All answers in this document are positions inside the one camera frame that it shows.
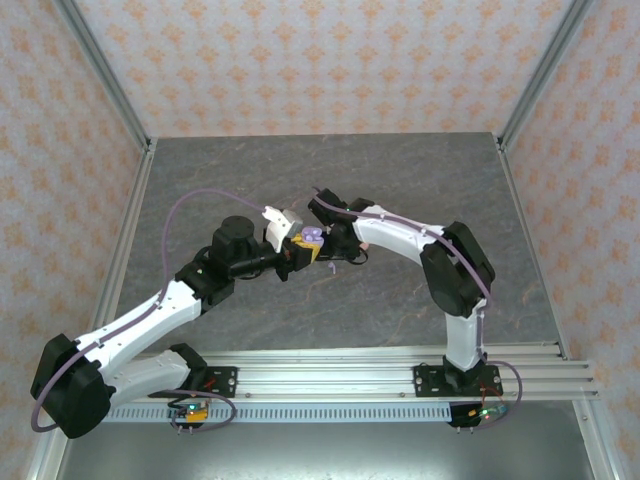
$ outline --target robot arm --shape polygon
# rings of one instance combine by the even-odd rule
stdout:
[[[452,263],[446,250],[424,232],[434,232],[456,245],[488,287],[495,273],[466,226],[454,223],[445,228],[408,219],[399,224],[386,219],[392,214],[373,202],[357,199],[347,205],[329,190],[320,192],[316,199],[309,209],[327,227],[325,231],[314,227],[303,230],[295,213],[266,207],[263,216],[269,224],[263,241],[258,243],[249,219],[228,217],[214,232],[211,246],[175,275],[161,303],[157,303],[159,294],[154,295],[113,323],[73,342],[64,335],[49,341],[38,365],[32,396],[38,398],[69,358],[95,343],[99,346],[72,365],[44,400],[45,410],[69,438],[84,435],[111,408],[136,398],[169,389],[201,390],[206,363],[185,344],[174,345],[150,359],[131,360],[171,330],[231,295],[236,279],[256,278],[275,270],[286,281],[291,272],[314,260],[334,256],[355,260],[363,243],[379,245],[422,265],[431,295],[446,315],[445,375],[461,394],[462,387],[475,380],[475,371],[484,361],[482,345],[477,341],[476,315],[486,299],[465,270]],[[336,213],[327,206],[364,213],[368,218]],[[144,320],[100,344],[100,338],[138,318],[154,303],[157,308]]]

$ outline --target patterned wallpaper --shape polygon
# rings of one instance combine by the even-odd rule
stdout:
[[[0,27],[0,477],[23,479],[42,347],[87,328],[140,153],[51,0]]]
[[[596,0],[509,160],[571,353],[595,360],[640,472],[637,0]]]
[[[80,0],[147,132],[499,133],[570,0]]]

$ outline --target gray stone surface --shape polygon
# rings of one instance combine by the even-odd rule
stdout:
[[[467,223],[497,273],[485,341],[557,338],[488,133],[160,140],[119,314],[160,288],[162,226],[181,195],[202,187],[225,188],[256,203],[296,210],[307,224],[317,225],[306,208],[312,185],[326,186],[346,201],[370,198],[425,223]],[[259,213],[226,198],[188,201],[170,233],[171,271],[208,245],[225,217],[237,214],[251,218],[257,231],[265,225]],[[287,283],[273,272],[236,282],[234,295],[151,349],[183,341],[198,351],[433,345],[446,341],[446,331],[422,269],[372,247],[365,266],[339,262],[336,275],[319,263],[291,275]]]

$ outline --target floral wallpaper wall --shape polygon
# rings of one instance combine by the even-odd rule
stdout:
[[[596,362],[640,472],[637,0],[595,1],[509,160],[571,353]]]
[[[500,133],[570,0],[80,0],[160,137]]]
[[[0,457],[23,479],[44,344],[89,325],[140,152],[51,0],[0,6]]]

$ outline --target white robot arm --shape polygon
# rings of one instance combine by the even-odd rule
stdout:
[[[326,229],[302,229],[302,221],[295,213],[266,207],[263,216],[269,224],[261,243],[254,238],[249,219],[225,219],[214,232],[212,245],[175,275],[160,302],[160,294],[156,294],[113,323],[73,342],[64,335],[52,339],[41,357],[32,396],[38,398],[61,365],[92,344],[97,347],[64,372],[43,402],[69,438],[84,435],[100,423],[109,409],[136,398],[164,390],[201,390],[204,379],[200,370],[206,364],[184,344],[153,358],[132,360],[171,330],[198,318],[231,295],[235,279],[254,278],[272,269],[286,281],[289,273],[314,261],[340,257],[355,263],[362,244],[387,248],[422,265],[431,295],[446,316],[448,343],[442,378],[446,377],[453,396],[456,392],[468,394],[463,392],[464,387],[473,384],[485,359],[477,315],[486,298],[434,239],[435,236],[457,244],[473,268],[483,274],[488,288],[495,274],[468,229],[457,223],[445,228],[396,217],[363,199],[347,205],[329,190],[319,192],[309,209]],[[157,308],[142,321],[100,343],[101,338],[138,319],[154,304]]]

